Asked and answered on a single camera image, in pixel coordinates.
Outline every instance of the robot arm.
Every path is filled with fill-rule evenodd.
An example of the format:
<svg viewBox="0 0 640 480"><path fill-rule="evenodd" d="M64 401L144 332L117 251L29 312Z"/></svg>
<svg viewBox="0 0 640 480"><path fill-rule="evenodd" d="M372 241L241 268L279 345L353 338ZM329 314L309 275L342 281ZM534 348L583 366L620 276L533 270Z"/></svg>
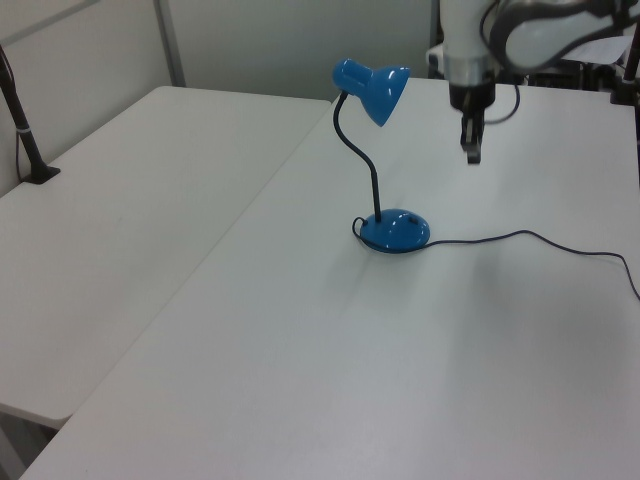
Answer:
<svg viewBox="0 0 640 480"><path fill-rule="evenodd" d="M536 72L639 18L638 0L442 0L444 72L451 105L462 112L460 143L469 163L480 163L499 65Z"/></svg>

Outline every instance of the white table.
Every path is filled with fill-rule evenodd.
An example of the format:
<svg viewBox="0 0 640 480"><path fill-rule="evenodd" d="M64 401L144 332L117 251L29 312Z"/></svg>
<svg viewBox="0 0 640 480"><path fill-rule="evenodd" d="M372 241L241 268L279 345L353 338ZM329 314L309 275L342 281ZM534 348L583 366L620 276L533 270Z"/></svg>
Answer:
<svg viewBox="0 0 640 480"><path fill-rule="evenodd" d="M60 427L329 102L159 88L0 200L0 411Z"/></svg>
<svg viewBox="0 0 640 480"><path fill-rule="evenodd" d="M528 227L640 276L634 113L606 94L523 89L479 167L443 82L343 127L433 239ZM621 265L531 238L385 256L350 232L371 208L327 112L24 478L635 478Z"/></svg>

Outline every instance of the lamp base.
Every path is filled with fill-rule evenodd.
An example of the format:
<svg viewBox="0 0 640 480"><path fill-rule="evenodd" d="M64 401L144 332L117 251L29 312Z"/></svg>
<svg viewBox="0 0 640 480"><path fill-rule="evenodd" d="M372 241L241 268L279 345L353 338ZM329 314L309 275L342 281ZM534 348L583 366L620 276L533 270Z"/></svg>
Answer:
<svg viewBox="0 0 640 480"><path fill-rule="evenodd" d="M46 166L46 168L40 171L38 175L34 175L33 173L30 173L29 175L24 177L22 181L24 183L33 183L34 185L42 185L43 183L46 183L49 180L51 180L53 177L55 177L59 173L60 173L59 168Z"/></svg>
<svg viewBox="0 0 640 480"><path fill-rule="evenodd" d="M381 214L380 222L371 215L360 227L360 239L369 248L383 253L407 253L429 241L429 224L419 215L395 208Z"/></svg>

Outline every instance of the wall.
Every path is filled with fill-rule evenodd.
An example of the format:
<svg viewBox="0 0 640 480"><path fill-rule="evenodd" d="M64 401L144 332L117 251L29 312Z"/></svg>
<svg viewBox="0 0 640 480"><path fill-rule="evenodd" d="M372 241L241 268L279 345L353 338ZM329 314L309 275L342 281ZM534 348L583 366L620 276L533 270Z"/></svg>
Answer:
<svg viewBox="0 0 640 480"><path fill-rule="evenodd" d="M100 0L5 52L46 162L170 84L153 0ZM17 184L14 132L0 97L0 196ZM28 173L24 151L21 156Z"/></svg>
<svg viewBox="0 0 640 480"><path fill-rule="evenodd" d="M165 0L187 86L333 100L345 56L427 75L437 0Z"/></svg>

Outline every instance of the lamp shade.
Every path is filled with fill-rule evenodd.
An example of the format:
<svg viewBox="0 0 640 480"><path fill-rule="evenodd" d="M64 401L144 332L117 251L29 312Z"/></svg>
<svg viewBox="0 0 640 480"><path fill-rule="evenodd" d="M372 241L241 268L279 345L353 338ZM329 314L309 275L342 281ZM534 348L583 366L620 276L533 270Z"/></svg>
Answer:
<svg viewBox="0 0 640 480"><path fill-rule="evenodd" d="M347 58L333 69L333 83L360 98L369 117L383 126L396 107L410 73L408 67L372 70Z"/></svg>

